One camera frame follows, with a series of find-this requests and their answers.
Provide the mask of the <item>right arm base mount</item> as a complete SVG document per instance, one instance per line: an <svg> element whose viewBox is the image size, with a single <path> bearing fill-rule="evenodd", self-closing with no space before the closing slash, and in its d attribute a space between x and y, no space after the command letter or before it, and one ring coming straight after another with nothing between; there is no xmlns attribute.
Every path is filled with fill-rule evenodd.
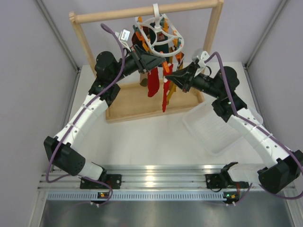
<svg viewBox="0 0 303 227"><path fill-rule="evenodd" d="M219 192L222 189L247 189L248 182L233 182L223 174L206 174L205 175L207 189L213 192Z"/></svg>

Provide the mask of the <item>red christmas sock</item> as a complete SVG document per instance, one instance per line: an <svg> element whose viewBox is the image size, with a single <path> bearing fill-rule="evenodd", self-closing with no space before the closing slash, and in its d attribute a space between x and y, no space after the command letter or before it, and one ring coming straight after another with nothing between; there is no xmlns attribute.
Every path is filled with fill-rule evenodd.
<svg viewBox="0 0 303 227"><path fill-rule="evenodd" d="M148 72L148 97L153 97L160 88L158 68L154 68Z"/></svg>
<svg viewBox="0 0 303 227"><path fill-rule="evenodd" d="M169 103L168 100L168 94L169 94L169 80L166 78L163 78L163 100L162 100L162 112L166 112L167 105Z"/></svg>

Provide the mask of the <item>white plastic clip hanger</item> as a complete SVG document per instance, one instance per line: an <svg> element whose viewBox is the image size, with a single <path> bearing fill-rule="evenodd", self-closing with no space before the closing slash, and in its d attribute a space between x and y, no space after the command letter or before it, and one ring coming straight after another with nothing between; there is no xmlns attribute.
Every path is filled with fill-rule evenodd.
<svg viewBox="0 0 303 227"><path fill-rule="evenodd" d="M135 18L135 25L133 26L134 33L138 40L142 43L143 49L149 53L160 57L176 56L182 57L182 50L184 47L184 39L179 31L174 27L166 14L161 14L158 4L153 4L154 17L142 21L141 17ZM151 29L155 35L161 32L168 40L163 42L157 42L155 38L154 43L151 43L149 29ZM158 52L154 49L156 45L169 44L169 53Z"/></svg>

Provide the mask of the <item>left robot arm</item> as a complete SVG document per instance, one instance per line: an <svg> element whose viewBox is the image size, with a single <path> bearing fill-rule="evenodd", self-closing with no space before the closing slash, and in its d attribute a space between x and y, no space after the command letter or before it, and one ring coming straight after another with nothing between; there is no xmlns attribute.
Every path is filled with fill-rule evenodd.
<svg viewBox="0 0 303 227"><path fill-rule="evenodd" d="M120 91L117 82L135 71L149 72L164 61L165 58L146 52L137 45L131 50L123 48L120 60L116 60L109 51L101 52L96 58L97 77L79 110L59 133L44 140L50 164L71 176L89 178L97 188L105 186L106 169L88 161L77 150L92 125L116 99Z"/></svg>

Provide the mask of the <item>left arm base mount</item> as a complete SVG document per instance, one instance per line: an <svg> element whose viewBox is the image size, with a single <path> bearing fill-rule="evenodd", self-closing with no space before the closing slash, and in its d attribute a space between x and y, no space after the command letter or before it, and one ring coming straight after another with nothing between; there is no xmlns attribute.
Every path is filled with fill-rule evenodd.
<svg viewBox="0 0 303 227"><path fill-rule="evenodd" d="M81 178L80 189L107 189L108 185L112 189L120 189L122 183L121 174L107 174L98 180L88 180L86 178Z"/></svg>

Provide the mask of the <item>orange clothes clip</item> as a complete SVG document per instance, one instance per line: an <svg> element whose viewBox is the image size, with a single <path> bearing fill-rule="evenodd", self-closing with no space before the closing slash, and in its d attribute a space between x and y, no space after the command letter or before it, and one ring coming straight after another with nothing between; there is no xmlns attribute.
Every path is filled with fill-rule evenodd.
<svg viewBox="0 0 303 227"><path fill-rule="evenodd" d="M172 70L173 70L173 64L172 63L167 63L166 61L162 63L162 68L163 68L163 75L169 75Z"/></svg>

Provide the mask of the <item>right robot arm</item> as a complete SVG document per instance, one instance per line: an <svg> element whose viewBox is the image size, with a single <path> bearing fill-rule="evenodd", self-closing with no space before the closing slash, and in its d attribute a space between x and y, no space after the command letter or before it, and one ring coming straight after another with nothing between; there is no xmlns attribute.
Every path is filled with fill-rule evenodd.
<svg viewBox="0 0 303 227"><path fill-rule="evenodd" d="M257 183L268 193L278 194L302 174L303 153L288 149L257 120L235 92L240 81L232 67L222 66L213 78L197 70L197 63L192 62L166 79L183 92L194 88L214 97L212 107L216 115L234 128L263 161L260 165L238 162L225 165L220 172L222 184L230 188L237 182Z"/></svg>

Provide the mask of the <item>dark teal sock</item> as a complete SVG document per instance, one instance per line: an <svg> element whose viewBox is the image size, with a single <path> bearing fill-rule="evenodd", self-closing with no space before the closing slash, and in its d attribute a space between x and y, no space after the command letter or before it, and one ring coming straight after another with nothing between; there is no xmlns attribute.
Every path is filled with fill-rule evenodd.
<svg viewBox="0 0 303 227"><path fill-rule="evenodd" d="M155 33L151 29L149 29L149 35L151 43L154 43L155 38L157 38L157 42L163 42L168 40L168 37L166 37L163 33L159 32L157 33L157 35L155 35ZM156 45L154 46L154 49L158 52L169 53L169 44L166 43L163 45Z"/></svg>

